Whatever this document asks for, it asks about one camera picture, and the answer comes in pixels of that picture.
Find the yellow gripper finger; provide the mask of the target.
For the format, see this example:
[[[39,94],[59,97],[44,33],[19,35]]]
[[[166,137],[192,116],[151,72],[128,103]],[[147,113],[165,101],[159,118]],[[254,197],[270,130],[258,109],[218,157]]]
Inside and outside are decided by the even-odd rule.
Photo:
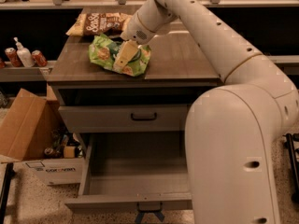
[[[137,54],[138,45],[135,41],[129,40],[121,44],[120,50],[116,56],[113,68],[116,71],[121,71]]]

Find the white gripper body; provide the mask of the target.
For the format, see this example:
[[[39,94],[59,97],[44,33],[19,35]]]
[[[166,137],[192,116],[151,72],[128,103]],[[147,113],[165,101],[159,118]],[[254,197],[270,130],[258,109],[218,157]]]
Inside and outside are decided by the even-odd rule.
[[[136,12],[127,22],[121,33],[121,38],[125,41],[134,40],[138,44],[148,43],[155,35],[156,21],[148,12]]]

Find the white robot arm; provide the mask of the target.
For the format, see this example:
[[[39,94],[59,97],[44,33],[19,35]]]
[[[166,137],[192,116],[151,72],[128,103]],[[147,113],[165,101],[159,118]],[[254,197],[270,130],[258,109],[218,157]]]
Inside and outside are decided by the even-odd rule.
[[[296,122],[297,88],[196,0],[147,0],[121,37],[146,44],[174,18],[223,83],[196,99],[185,123],[195,224],[280,224],[271,146]]]

